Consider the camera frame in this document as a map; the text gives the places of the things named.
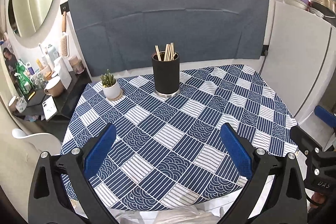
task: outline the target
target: white chair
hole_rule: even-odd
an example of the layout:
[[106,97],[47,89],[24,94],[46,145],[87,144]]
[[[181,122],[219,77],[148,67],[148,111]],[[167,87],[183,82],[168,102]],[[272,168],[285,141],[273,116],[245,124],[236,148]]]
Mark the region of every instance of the white chair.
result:
[[62,143],[54,135],[49,133],[27,135],[21,129],[14,128],[12,130],[12,135],[16,139],[31,143],[37,150],[48,151],[50,155],[57,155],[61,151]]

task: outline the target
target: black cylindrical container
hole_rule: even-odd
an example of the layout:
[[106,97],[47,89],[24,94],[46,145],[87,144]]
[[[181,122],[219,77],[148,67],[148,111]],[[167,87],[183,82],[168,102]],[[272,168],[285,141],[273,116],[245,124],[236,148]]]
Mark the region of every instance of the black cylindrical container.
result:
[[[165,52],[160,52],[161,60]],[[159,61],[156,53],[152,55],[155,93],[161,97],[174,97],[180,93],[180,56],[176,53],[173,61]]]

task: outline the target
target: potted plant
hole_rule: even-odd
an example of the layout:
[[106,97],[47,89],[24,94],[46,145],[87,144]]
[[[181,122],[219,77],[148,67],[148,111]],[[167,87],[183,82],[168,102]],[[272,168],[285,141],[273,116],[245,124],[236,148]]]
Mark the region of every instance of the potted plant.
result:
[[107,73],[100,76],[101,84],[103,86],[103,91],[107,99],[114,100],[121,96],[122,90],[118,81],[110,73],[110,70],[107,70]]

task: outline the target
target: bundle of chopsticks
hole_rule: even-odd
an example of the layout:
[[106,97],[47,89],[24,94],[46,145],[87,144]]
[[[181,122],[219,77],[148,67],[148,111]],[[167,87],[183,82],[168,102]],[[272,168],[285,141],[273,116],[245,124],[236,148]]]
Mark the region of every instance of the bundle of chopsticks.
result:
[[176,52],[174,52],[174,43],[166,44],[166,50],[163,60],[161,59],[159,47],[155,46],[156,54],[157,54],[157,60],[159,61],[173,61],[174,57],[176,55]]

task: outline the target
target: mug handle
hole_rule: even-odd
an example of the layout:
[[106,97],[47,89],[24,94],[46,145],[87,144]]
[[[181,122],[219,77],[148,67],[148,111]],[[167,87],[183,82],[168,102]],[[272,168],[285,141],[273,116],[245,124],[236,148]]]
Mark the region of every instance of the mug handle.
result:
[[45,93],[46,95],[51,95],[51,94],[48,92],[47,89],[44,89],[44,93]]

